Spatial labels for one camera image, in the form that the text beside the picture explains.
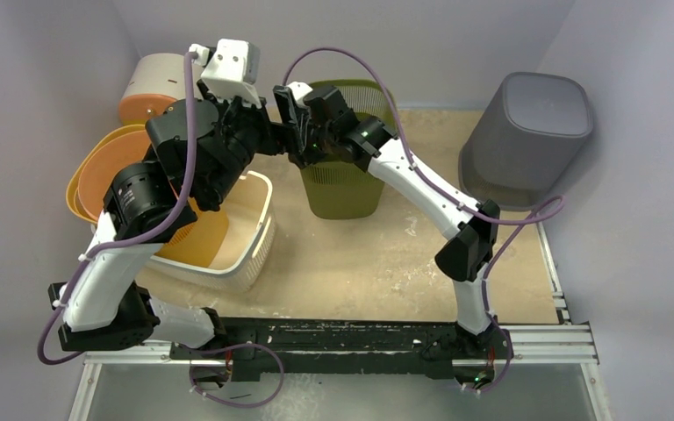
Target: wire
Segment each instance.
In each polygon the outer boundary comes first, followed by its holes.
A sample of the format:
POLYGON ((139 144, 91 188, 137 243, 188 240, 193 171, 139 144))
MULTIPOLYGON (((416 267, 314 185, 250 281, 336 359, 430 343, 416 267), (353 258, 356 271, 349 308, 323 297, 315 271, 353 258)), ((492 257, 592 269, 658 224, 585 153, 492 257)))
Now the wire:
POLYGON ((518 236, 520 231, 523 229, 525 225, 530 225, 530 224, 536 224, 541 221, 545 221, 549 218, 552 218, 554 215, 562 211, 564 208, 564 196, 555 196, 544 203, 540 204, 538 207, 536 207, 529 215, 528 217, 521 219, 521 220, 515 220, 515 219, 498 219, 498 218, 490 218, 483 213, 470 208, 467 206, 465 203, 462 203, 458 199, 456 199, 453 195, 451 195, 449 192, 445 191, 442 187, 438 186, 434 182, 432 182, 427 176, 422 172, 422 169, 419 166, 416 166, 414 164, 414 155, 412 154, 412 150, 409 148, 409 144, 407 143, 407 139, 405 136, 405 130, 404 127, 402 126, 401 120, 399 119, 399 113, 397 110, 397 106, 394 104, 394 102, 391 100, 391 95, 389 94, 389 90, 386 88, 386 85, 384 82, 381 80, 381 78, 378 76, 376 71, 363 59, 360 57, 356 56, 355 54, 350 53, 349 51, 334 47, 334 46, 321 46, 317 48, 313 48, 311 50, 306 51, 305 53, 299 55, 292 63, 290 66, 288 66, 288 70, 285 72, 285 76, 283 77, 283 85, 288 83, 288 79, 290 78, 290 73, 293 72, 293 69, 296 67, 296 65, 306 58, 307 56, 321 52, 321 51, 331 51, 335 53, 340 53, 344 54, 347 57, 350 57, 351 59, 357 61, 358 63, 363 66, 363 68, 370 73, 370 75, 373 77, 373 80, 376 81, 376 84, 378 87, 381 89, 381 91, 384 93, 384 97, 386 98, 387 103, 389 103, 389 109, 391 110, 391 116, 394 118, 394 122, 397 125, 397 131, 399 134, 399 141, 402 144, 402 148, 404 149, 405 155, 407 157, 407 160, 409 161, 410 167, 414 168, 415 173, 417 176, 431 189, 435 190, 439 195, 445 197, 447 200, 449 200, 456 208, 458 208, 460 211, 467 211, 471 215, 473 215, 476 218, 482 219, 485 222, 491 223, 491 224, 496 224, 496 225, 515 225, 516 228, 513 231, 513 233, 508 237, 508 239, 505 241, 505 243, 499 248, 498 252, 492 257, 490 260, 489 264, 487 265, 487 269, 485 269, 483 276, 482 276, 482 282, 484 285, 482 286, 482 299, 484 302, 484 311, 487 313, 487 317, 490 319, 490 322, 492 326, 497 329, 504 337, 505 340, 507 341, 507 356, 505 357, 505 366, 503 367, 501 373, 499 376, 495 376, 495 380, 490 383, 489 386, 483 388, 483 389, 476 389, 473 391, 476 393, 482 393, 482 392, 487 392, 489 390, 494 389, 497 387, 499 382, 505 377, 507 374, 507 370, 510 367, 510 361, 513 358, 513 343, 510 340, 510 335, 507 334, 505 330, 498 324, 497 320, 495 317, 491 314, 490 312, 490 303, 487 298, 487 277, 490 274, 490 271, 492 267, 497 263, 499 257, 502 255, 502 253, 510 246, 510 243, 513 242, 513 240, 518 236), (550 204, 552 204, 554 201, 558 201, 557 206, 548 214, 546 215, 539 215, 539 213, 547 208, 550 204))
POLYGON ((71 279, 66 283, 66 289, 61 295, 59 305, 55 307, 53 313, 50 315, 50 318, 47 320, 45 327, 43 327, 42 332, 39 335, 38 345, 37 345, 37 357, 43 364, 48 366, 55 366, 68 362, 78 357, 82 353, 71 353, 64 357, 61 357, 57 360, 48 358, 45 355, 45 343, 47 342, 47 336, 50 334, 50 331, 53 329, 53 325, 61 316, 63 309, 65 309, 68 299, 71 297, 71 294, 76 288, 79 279, 83 275, 84 270, 90 263, 90 259, 94 258, 98 253, 109 250, 112 248, 122 248, 129 246, 136 246, 141 243, 145 243, 149 240, 155 239, 165 230, 167 230, 172 223, 179 217, 182 213, 182 210, 187 206, 187 201, 190 198, 190 189, 192 188, 192 179, 195 175, 195 161, 197 158, 197 135, 195 134, 195 90, 194 82, 192 80, 192 60, 197 58, 197 53, 188 52, 184 55, 184 94, 185 94, 185 105, 187 108, 187 164, 184 169, 184 178, 182 183, 182 188, 179 192, 179 197, 172 208, 171 212, 158 224, 155 228, 148 232, 144 232, 141 235, 133 237, 131 239, 122 239, 119 241, 111 241, 107 243, 98 244, 93 246, 87 253, 86 258, 81 263, 79 263, 78 268, 71 276, 71 279))
POLYGON ((192 389, 190 391, 195 391, 200 396, 208 398, 208 399, 210 399, 214 402, 222 403, 226 406, 231 406, 233 408, 242 408, 242 409, 257 408, 259 406, 263 406, 267 403, 270 403, 273 399, 275 399, 277 394, 280 393, 280 390, 283 388, 283 383, 285 382, 285 367, 283 366, 283 361, 280 360, 280 357, 278 357, 277 354, 273 350, 267 348, 264 345, 246 343, 246 344, 238 344, 238 345, 227 346, 225 348, 214 349, 214 350, 211 350, 211 351, 199 351, 197 349, 192 349, 192 348, 189 348, 187 346, 183 346, 183 348, 185 348, 188 351, 191 351, 193 353, 199 353, 200 355, 215 355, 217 353, 227 353, 229 351, 234 351, 234 350, 241 349, 241 348, 255 348, 255 349, 259 349, 259 350, 262 350, 262 351, 270 354, 272 356, 272 358, 275 359, 275 362, 277 363, 277 367, 280 370, 280 380, 277 383, 277 387, 275 388, 275 391, 272 392, 272 394, 270 396, 262 399, 260 402, 255 402, 255 403, 238 403, 238 402, 233 402, 233 401, 227 401, 226 399, 221 399, 220 397, 208 394, 207 392, 202 390, 197 385, 197 383, 195 383, 195 378, 192 375, 193 367, 190 367, 190 385, 192 385, 192 389))

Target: cable connector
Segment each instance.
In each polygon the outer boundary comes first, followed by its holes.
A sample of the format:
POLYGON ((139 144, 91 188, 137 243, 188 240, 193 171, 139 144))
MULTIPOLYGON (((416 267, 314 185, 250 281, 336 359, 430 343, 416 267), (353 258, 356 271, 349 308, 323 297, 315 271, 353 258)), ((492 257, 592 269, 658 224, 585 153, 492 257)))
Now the cable connector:
POLYGON ((192 62, 198 66, 205 67, 208 65, 208 61, 211 60, 211 49, 207 46, 201 46, 200 44, 192 44, 188 50, 191 53, 197 54, 197 57, 192 62))

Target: white stain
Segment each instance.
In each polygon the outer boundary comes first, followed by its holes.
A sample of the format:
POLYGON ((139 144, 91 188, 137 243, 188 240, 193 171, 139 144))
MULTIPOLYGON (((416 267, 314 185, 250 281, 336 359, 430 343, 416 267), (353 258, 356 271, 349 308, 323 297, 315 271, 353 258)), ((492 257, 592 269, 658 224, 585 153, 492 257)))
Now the white stain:
POLYGON ((405 232, 413 237, 417 237, 415 228, 417 228, 417 217, 407 217, 405 221, 409 221, 409 228, 405 229, 405 232))

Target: gray floor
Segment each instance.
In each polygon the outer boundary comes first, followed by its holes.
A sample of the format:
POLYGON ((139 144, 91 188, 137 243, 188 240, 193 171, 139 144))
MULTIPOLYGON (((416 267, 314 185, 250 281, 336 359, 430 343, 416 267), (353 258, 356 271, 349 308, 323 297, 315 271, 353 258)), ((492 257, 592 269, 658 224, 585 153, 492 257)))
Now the gray floor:
MULTIPOLYGON (((287 375, 280 396, 254 410, 237 410, 189 393, 188 367, 104 366, 90 420, 563 420, 595 417, 579 365, 511 367, 499 387, 477 398, 418 375, 287 375)), ((234 383, 219 397, 274 390, 276 375, 234 383)))

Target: wall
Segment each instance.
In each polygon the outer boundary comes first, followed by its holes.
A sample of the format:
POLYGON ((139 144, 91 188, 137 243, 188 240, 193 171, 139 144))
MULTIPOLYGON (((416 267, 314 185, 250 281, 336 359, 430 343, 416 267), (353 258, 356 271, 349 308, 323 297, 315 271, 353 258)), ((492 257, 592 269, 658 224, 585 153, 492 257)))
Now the wall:
POLYGON ((35 354, 47 285, 68 279, 90 240, 63 192, 118 125, 137 60, 110 0, 0 0, 0 419, 65 419, 73 402, 81 364, 35 354))
MULTIPOLYGON (((246 39, 262 50, 260 95, 315 46, 358 54, 399 104, 482 108, 503 77, 535 70, 574 0, 115 0, 142 54, 246 39)), ((329 53, 294 73, 310 82, 368 77, 329 53)))
POLYGON ((598 122, 547 225, 572 317, 616 417, 674 420, 674 1, 578 0, 540 70, 581 82, 598 122))

